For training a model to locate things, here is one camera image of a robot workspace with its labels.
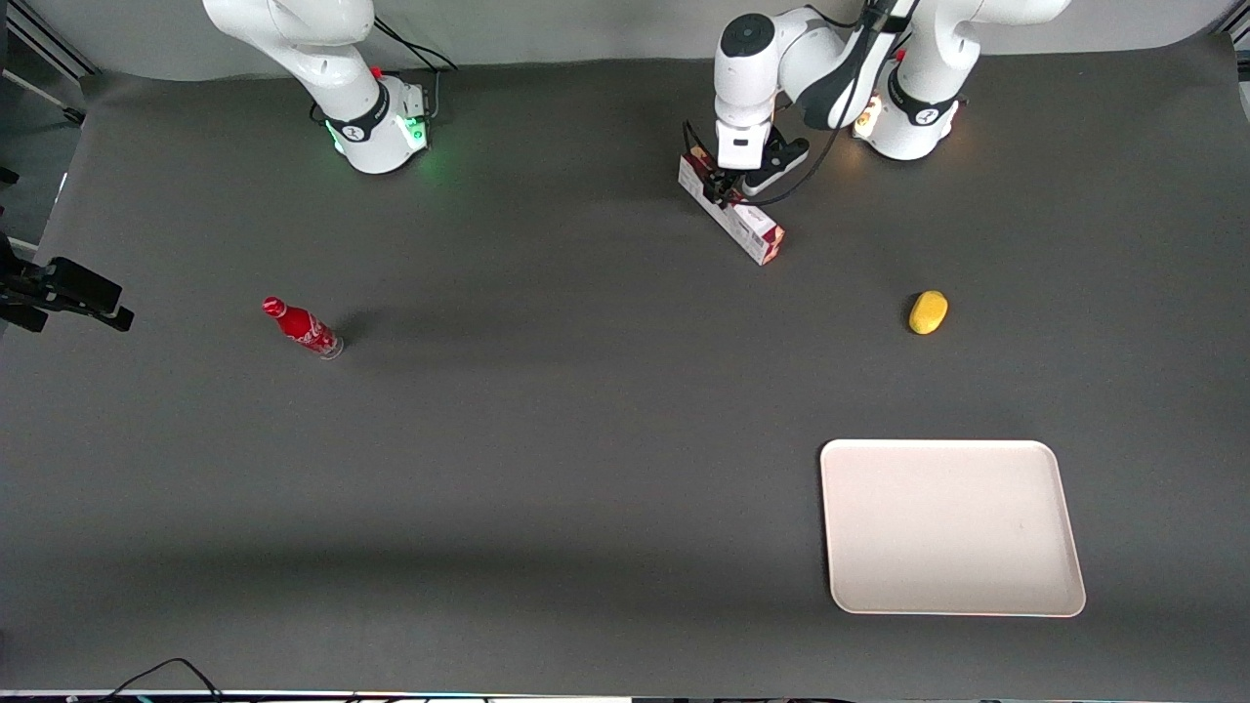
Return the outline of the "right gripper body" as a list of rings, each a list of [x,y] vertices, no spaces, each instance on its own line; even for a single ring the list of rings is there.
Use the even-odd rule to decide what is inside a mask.
[[[34,276],[36,266],[15,253],[9,236],[1,235],[1,319],[19,329],[40,333],[48,323],[48,311],[41,300]]]

